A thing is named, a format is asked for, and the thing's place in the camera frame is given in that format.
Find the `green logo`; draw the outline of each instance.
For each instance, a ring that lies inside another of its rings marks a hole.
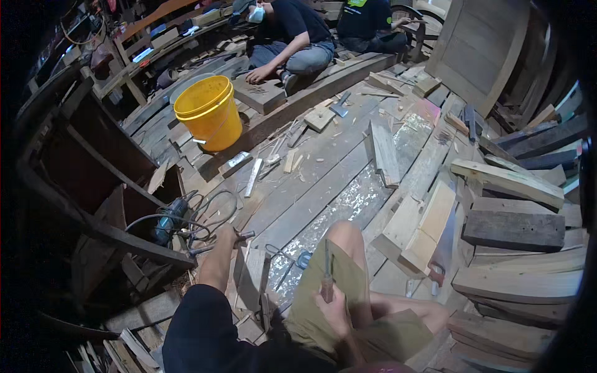
[[[348,5],[352,5],[354,7],[362,7],[363,5],[365,5],[365,3],[367,2],[367,0],[350,0],[348,2]]]

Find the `wooden door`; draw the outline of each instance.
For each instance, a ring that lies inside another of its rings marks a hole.
[[[529,6],[521,0],[454,0],[425,71],[487,117],[518,59]]]

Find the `face mask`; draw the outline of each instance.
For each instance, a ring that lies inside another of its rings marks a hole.
[[[260,4],[257,4],[257,8],[249,14],[247,18],[247,22],[251,23],[261,23],[263,21],[263,17],[265,16],[265,9]]]

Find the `power drill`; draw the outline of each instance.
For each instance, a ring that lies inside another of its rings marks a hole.
[[[184,197],[178,197],[159,213],[182,218],[188,210],[188,199],[185,199]],[[181,228],[183,224],[184,222],[179,219],[161,217],[156,227],[151,231],[151,235],[155,239],[155,243],[157,245],[168,247],[168,243],[172,240],[174,232]]]

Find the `khaki shorts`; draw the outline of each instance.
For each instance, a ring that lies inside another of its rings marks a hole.
[[[332,277],[346,294],[347,310],[351,309],[365,300],[365,287],[369,286],[365,272],[331,241],[328,250]],[[324,267],[325,239],[319,242],[303,272],[285,326],[294,341],[321,349],[335,359],[337,337],[311,295],[321,286]],[[405,362],[433,339],[433,333],[412,310],[381,317],[366,328],[353,329],[352,335],[368,363]]]

